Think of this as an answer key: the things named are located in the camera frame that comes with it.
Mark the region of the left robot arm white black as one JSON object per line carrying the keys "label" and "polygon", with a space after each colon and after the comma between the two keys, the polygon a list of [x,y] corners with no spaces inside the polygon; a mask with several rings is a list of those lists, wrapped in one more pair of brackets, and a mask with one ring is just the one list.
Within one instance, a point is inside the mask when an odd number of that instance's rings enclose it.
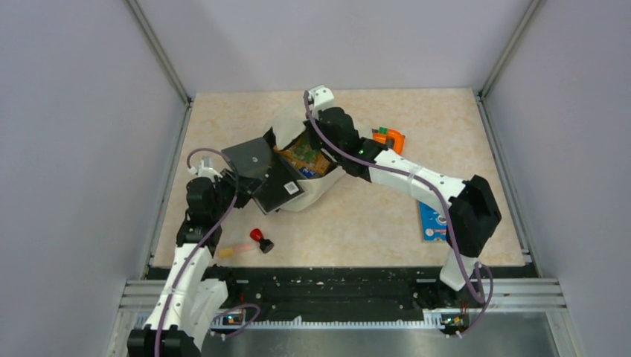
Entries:
{"label": "left robot arm white black", "polygon": [[176,235],[172,267],[149,318],[129,333],[129,356],[200,356],[217,311],[234,305],[239,295],[229,280],[204,277],[216,254],[221,225],[264,181],[223,170],[187,183],[188,207]]}

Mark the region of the light blue book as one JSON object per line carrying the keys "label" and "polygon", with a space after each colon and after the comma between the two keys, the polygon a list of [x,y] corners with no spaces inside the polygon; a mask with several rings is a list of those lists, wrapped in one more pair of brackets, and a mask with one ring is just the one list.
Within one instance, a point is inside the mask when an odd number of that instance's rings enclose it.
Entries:
{"label": "light blue book", "polygon": [[423,202],[418,202],[418,211],[422,241],[446,242],[446,220]]}

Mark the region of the black notebook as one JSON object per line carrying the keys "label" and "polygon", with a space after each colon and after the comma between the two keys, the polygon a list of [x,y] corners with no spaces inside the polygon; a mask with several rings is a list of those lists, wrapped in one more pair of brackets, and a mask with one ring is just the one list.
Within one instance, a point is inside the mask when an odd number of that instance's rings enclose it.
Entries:
{"label": "black notebook", "polygon": [[236,175],[262,179],[252,200],[264,214],[275,212],[305,194],[298,174],[263,137],[221,150],[229,160],[228,170]]}

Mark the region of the orange treehouse book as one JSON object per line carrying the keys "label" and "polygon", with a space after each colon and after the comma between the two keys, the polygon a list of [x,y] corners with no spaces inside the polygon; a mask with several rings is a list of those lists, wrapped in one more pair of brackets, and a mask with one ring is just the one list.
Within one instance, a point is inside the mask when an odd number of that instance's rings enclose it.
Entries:
{"label": "orange treehouse book", "polygon": [[278,146],[274,146],[274,151],[288,161],[297,171],[301,167],[310,167],[321,173],[322,176],[325,176],[333,169],[333,163],[323,153],[311,148],[306,133],[297,137],[293,144],[286,149],[281,150]]}

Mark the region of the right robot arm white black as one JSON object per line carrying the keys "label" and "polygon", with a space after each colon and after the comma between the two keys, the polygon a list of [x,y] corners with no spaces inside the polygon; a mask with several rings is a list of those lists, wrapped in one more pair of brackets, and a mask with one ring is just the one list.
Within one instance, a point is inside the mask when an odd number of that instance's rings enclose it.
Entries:
{"label": "right robot arm white black", "polygon": [[457,306],[472,289],[479,257],[502,220],[488,180],[474,175],[453,178],[416,164],[393,149],[363,137],[340,107],[305,109],[306,127],[325,155],[348,175],[405,193],[428,205],[446,220],[451,251],[436,286],[438,300]]}

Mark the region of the blue 91-storey treehouse book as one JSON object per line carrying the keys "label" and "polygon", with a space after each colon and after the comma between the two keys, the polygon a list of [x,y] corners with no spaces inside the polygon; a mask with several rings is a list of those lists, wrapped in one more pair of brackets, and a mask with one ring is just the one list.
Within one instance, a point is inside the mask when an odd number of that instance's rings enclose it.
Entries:
{"label": "blue 91-storey treehouse book", "polygon": [[298,169],[298,171],[305,179],[319,179],[322,177],[321,173],[313,170],[310,167],[301,167]]}

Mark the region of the beige canvas student bag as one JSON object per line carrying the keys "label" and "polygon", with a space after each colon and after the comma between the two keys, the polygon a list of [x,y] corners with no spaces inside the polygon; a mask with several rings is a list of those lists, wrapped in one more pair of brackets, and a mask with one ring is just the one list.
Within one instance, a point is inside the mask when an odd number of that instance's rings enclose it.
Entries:
{"label": "beige canvas student bag", "polygon": [[281,210],[305,210],[345,175],[339,165],[313,147],[315,141],[308,128],[310,124],[301,98],[282,106],[266,123],[264,139],[292,174],[291,184],[284,184],[283,188],[299,189],[299,196],[282,204]]}

